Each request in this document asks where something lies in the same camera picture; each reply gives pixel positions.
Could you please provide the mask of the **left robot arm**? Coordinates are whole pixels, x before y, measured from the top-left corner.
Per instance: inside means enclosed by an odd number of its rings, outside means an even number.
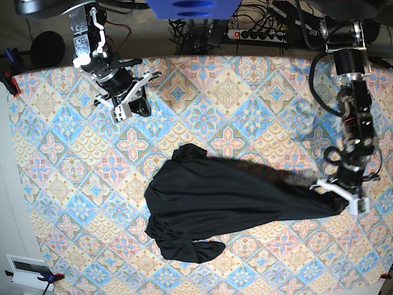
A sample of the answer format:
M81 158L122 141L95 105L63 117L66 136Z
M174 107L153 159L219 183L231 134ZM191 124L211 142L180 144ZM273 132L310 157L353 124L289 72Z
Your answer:
M358 20L336 21L325 15L321 16L320 26L324 51L312 61L309 89L323 109L340 118L343 149L330 146L325 150L324 160L337 171L318 180L316 186L347 200L349 212L356 216L370 209L362 185L379 179L377 172L366 175L365 170L372 155L381 152L373 125L372 96L364 79L370 74L364 31ZM314 88L316 65L324 57L333 59L333 76L340 85L337 110L328 107Z

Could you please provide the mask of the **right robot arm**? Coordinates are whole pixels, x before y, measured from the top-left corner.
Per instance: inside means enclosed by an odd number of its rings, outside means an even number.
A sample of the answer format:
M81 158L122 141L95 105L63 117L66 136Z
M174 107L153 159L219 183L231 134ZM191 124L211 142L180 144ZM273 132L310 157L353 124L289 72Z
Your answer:
M142 59L119 61L111 45L106 42L106 11L97 1L15 1L19 15L33 19L50 18L68 14L73 32L75 68L91 75L106 91L96 96L94 105L106 106L113 122L129 119L133 114L151 115L151 107L145 86L161 76L161 72L147 71L142 77L133 75L130 68L142 63Z

